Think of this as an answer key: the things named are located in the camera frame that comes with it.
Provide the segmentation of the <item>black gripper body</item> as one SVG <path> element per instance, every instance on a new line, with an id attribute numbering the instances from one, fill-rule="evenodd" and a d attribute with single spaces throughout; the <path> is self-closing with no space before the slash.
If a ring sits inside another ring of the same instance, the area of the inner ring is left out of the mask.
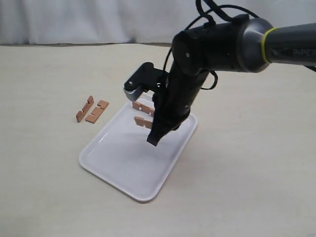
<path id="1" fill-rule="evenodd" d="M 183 30 L 172 41 L 173 63 L 162 94 L 155 93 L 153 122 L 167 123 L 176 130 L 188 117 L 191 105 L 207 76 L 216 71 L 241 72 L 240 38 L 249 15 L 231 22 Z"/>

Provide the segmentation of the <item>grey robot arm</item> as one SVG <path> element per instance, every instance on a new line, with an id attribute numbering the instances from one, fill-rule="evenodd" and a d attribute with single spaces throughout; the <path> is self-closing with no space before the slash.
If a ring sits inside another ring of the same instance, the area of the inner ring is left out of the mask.
<path id="1" fill-rule="evenodd" d="M 262 18 L 238 15 L 232 22 L 206 23 L 183 30 L 172 41 L 173 63 L 165 87 L 155 94 L 155 113 L 147 141 L 157 145 L 188 117 L 210 73 L 258 73 L 272 63 L 314 66 L 314 23 L 274 27 Z"/>

